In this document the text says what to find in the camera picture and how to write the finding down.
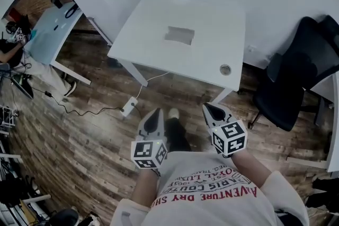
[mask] power strip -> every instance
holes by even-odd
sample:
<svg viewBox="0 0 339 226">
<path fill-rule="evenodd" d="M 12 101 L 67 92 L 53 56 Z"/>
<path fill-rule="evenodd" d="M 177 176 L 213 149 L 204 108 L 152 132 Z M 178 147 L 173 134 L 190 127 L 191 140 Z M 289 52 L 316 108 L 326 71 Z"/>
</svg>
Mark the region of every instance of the power strip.
<svg viewBox="0 0 339 226">
<path fill-rule="evenodd" d="M 126 103 L 126 105 L 122 108 L 122 110 L 120 110 L 121 114 L 124 117 L 127 117 L 132 110 L 134 109 L 134 107 L 138 104 L 138 100 L 136 98 L 134 98 L 133 96 L 130 98 L 130 100 L 128 100 L 128 102 Z"/>
</svg>

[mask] white t-shirt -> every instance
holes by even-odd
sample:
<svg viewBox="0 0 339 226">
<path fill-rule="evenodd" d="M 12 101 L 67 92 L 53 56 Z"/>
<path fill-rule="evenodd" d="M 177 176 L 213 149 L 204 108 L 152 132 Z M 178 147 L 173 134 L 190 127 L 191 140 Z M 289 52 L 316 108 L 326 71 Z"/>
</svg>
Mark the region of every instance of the white t-shirt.
<svg viewBox="0 0 339 226">
<path fill-rule="evenodd" d="M 284 219 L 289 225 L 309 225 L 301 198 L 278 171 L 259 189 L 222 155 L 167 156 L 151 208 L 123 199 L 111 226 L 281 226 Z"/>
</svg>

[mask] white desk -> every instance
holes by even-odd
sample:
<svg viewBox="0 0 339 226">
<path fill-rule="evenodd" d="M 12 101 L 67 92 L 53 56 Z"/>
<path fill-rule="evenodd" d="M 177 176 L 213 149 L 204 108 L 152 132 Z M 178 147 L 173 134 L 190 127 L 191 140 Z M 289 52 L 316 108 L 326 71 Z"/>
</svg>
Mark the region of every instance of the white desk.
<svg viewBox="0 0 339 226">
<path fill-rule="evenodd" d="M 339 117 L 339 72 L 335 73 L 333 76 L 333 89 L 334 89 L 334 119 L 333 119 L 333 132 L 331 138 L 331 146 L 329 148 L 329 153 L 327 160 L 323 161 L 310 161 L 298 158 L 288 157 L 287 161 L 294 162 L 297 164 L 323 168 L 328 172 L 339 171 L 339 127 L 338 127 L 338 117 Z"/>
<path fill-rule="evenodd" d="M 169 27 L 181 28 L 172 37 L 188 44 L 166 40 Z M 219 102 L 239 89 L 244 40 L 245 12 L 234 3 L 141 0 L 108 56 L 221 86 Z M 231 68 L 229 75 L 220 72 L 222 65 Z"/>
<path fill-rule="evenodd" d="M 36 34 L 24 47 L 32 57 L 43 64 L 52 65 L 74 78 L 90 84 L 91 81 L 58 63 L 56 58 L 72 28 L 83 12 L 78 9 L 70 18 L 65 18 L 74 2 L 64 4 L 62 8 L 51 7 L 44 11 L 33 30 Z"/>
</svg>

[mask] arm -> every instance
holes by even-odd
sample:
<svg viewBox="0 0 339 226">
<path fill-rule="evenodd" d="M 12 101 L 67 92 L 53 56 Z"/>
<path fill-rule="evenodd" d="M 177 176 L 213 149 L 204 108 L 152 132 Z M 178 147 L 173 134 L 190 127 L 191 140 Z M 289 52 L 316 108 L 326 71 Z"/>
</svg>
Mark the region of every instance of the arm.
<svg viewBox="0 0 339 226">
<path fill-rule="evenodd" d="M 8 51 L 7 53 L 2 53 L 0 51 L 0 62 L 7 63 L 9 60 L 15 55 L 15 53 L 18 52 L 20 48 L 22 48 L 23 45 L 21 43 L 18 43 L 12 50 Z"/>
<path fill-rule="evenodd" d="M 131 200 L 150 207 L 157 197 L 158 176 L 150 169 L 143 169 L 137 180 Z"/>
<path fill-rule="evenodd" d="M 139 226 L 157 195 L 158 176 L 150 169 L 140 171 L 131 199 L 122 199 L 114 212 L 111 226 Z"/>
<path fill-rule="evenodd" d="M 283 225 L 309 225 L 304 203 L 280 172 L 272 173 L 247 150 L 236 152 L 232 160 L 238 171 L 260 188 Z"/>
<path fill-rule="evenodd" d="M 233 154 L 232 161 L 238 171 L 259 188 L 262 187 L 272 173 L 247 150 L 241 150 Z"/>
</svg>

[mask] white cable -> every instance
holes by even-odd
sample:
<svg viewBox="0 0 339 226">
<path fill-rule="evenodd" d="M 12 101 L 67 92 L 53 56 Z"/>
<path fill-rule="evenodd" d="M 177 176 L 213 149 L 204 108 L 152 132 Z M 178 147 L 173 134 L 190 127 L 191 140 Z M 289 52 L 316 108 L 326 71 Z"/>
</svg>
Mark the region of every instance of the white cable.
<svg viewBox="0 0 339 226">
<path fill-rule="evenodd" d="M 160 76 L 167 75 L 167 74 L 169 74 L 169 73 L 170 73 L 170 72 L 167 72 L 167 73 L 164 73 L 164 74 L 162 74 L 162 75 L 152 77 L 152 78 L 148 79 L 147 81 L 150 81 L 150 80 L 152 80 L 152 79 L 154 79 L 154 78 L 157 78 L 157 77 L 160 77 Z M 138 97 L 139 97 L 139 95 L 140 95 L 140 93 L 141 93 L 142 87 L 143 87 L 143 85 L 141 85 L 140 91 L 139 91 L 139 93 L 138 93 L 136 99 L 138 99 Z"/>
</svg>

